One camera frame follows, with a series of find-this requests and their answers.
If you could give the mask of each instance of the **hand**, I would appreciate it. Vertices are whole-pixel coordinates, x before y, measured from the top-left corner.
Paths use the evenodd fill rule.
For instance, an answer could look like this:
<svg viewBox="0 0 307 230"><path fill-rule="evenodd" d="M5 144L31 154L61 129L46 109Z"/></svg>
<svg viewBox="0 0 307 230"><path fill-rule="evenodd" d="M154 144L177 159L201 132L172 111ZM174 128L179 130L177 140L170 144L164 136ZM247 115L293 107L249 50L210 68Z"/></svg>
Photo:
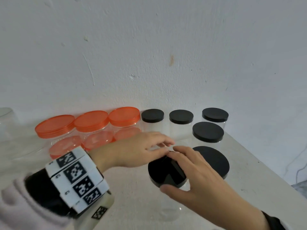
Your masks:
<svg viewBox="0 0 307 230"><path fill-rule="evenodd" d="M227 230L269 230L263 213L241 198L189 147L175 146L168 157L176 160L190 181L190 191L162 185L161 192L182 203L213 224Z"/></svg>
<svg viewBox="0 0 307 230"><path fill-rule="evenodd" d="M139 167L163 157L175 142L159 132L146 132L131 138L106 144L90 151L90 156L100 172L111 167ZM161 148L149 151L155 145Z"/></svg>

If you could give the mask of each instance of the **black cuff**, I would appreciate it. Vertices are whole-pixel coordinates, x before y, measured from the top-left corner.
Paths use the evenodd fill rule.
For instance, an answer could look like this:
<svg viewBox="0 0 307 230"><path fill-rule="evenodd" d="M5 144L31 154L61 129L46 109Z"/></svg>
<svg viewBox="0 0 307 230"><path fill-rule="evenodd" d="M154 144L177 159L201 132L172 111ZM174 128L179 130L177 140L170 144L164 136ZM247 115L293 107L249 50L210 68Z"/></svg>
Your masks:
<svg viewBox="0 0 307 230"><path fill-rule="evenodd" d="M25 180L25 187L30 196L42 207L59 216L73 217L77 213L70 209L59 196L59 191L48 177L47 171L42 169Z"/></svg>
<svg viewBox="0 0 307 230"><path fill-rule="evenodd" d="M280 220L276 217L271 217L268 214L262 212L269 223L271 230L285 230L285 228L280 223Z"/></svg>

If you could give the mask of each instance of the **black lid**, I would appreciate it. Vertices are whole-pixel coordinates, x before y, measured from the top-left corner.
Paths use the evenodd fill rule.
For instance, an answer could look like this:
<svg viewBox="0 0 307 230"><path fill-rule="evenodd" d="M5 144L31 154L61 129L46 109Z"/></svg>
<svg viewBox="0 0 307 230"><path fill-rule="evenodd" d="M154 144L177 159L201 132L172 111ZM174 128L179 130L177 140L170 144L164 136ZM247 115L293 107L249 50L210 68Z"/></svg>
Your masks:
<svg viewBox="0 0 307 230"><path fill-rule="evenodd" d="M227 113L227 111L224 111L222 109L211 107L203 109L202 116L205 120L215 123L222 123L228 120L229 114Z"/></svg>
<svg viewBox="0 0 307 230"><path fill-rule="evenodd" d="M158 123L163 119L164 112L159 109L148 109L142 113L142 120L146 123Z"/></svg>
<svg viewBox="0 0 307 230"><path fill-rule="evenodd" d="M151 181L157 187L163 184L170 184L180 188L187 181L187 177L178 163L168 156L150 162L148 164L148 173Z"/></svg>
<svg viewBox="0 0 307 230"><path fill-rule="evenodd" d="M223 139L224 130L219 125L199 122L193 125L192 133L196 139L207 143L216 143Z"/></svg>
<svg viewBox="0 0 307 230"><path fill-rule="evenodd" d="M223 178L227 177L229 172L229 162L227 158L214 148L198 146L193 148L199 151L208 164Z"/></svg>
<svg viewBox="0 0 307 230"><path fill-rule="evenodd" d="M176 124L188 124L193 121L194 115L188 110L173 110L169 114L171 122Z"/></svg>

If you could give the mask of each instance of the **person's left hand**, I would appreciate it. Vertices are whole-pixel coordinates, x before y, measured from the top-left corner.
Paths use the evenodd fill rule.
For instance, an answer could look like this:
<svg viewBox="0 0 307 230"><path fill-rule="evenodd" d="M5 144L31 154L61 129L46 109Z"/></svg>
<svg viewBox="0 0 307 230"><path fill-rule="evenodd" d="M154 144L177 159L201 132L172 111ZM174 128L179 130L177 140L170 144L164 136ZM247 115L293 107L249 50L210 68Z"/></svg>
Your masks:
<svg viewBox="0 0 307 230"><path fill-rule="evenodd" d="M106 144L93 149L89 155L100 172L112 167L139 167L163 157L175 142L160 132L143 132L131 138ZM155 145L161 148L150 151Z"/></svg>

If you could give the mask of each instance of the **pink sleeve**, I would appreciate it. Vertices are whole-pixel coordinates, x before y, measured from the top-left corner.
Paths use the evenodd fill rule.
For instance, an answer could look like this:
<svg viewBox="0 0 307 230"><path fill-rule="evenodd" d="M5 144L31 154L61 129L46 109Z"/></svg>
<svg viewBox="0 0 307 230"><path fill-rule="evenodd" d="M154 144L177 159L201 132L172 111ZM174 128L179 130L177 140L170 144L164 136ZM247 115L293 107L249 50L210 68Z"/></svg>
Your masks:
<svg viewBox="0 0 307 230"><path fill-rule="evenodd" d="M69 222L38 205L27 192L24 178L1 191L0 230L60 230Z"/></svg>

